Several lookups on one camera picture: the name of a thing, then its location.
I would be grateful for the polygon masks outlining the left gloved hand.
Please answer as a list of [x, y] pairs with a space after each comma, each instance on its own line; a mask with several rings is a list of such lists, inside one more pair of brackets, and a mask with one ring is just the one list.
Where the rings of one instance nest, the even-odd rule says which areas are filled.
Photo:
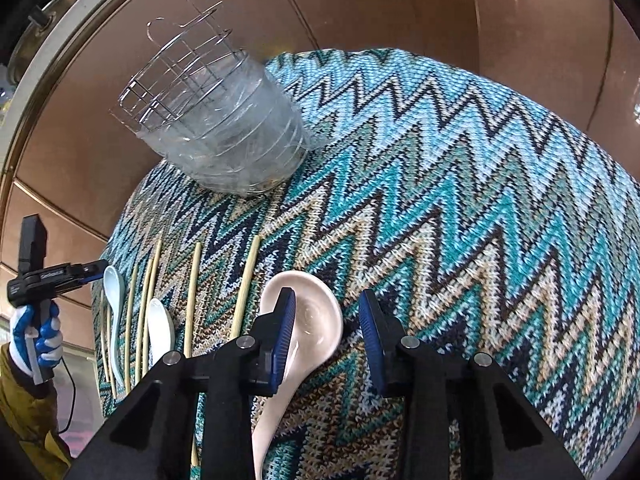
[[60, 309], [50, 300], [43, 307], [19, 307], [10, 321], [9, 354], [12, 362], [35, 385], [51, 380], [62, 360]]

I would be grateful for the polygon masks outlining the yellow jacket forearm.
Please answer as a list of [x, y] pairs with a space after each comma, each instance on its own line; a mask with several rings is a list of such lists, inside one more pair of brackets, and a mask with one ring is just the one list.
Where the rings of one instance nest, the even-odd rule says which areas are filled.
[[12, 360], [10, 344], [1, 347], [1, 417], [35, 470], [45, 479], [63, 479], [73, 457], [58, 434], [58, 395], [34, 385]]

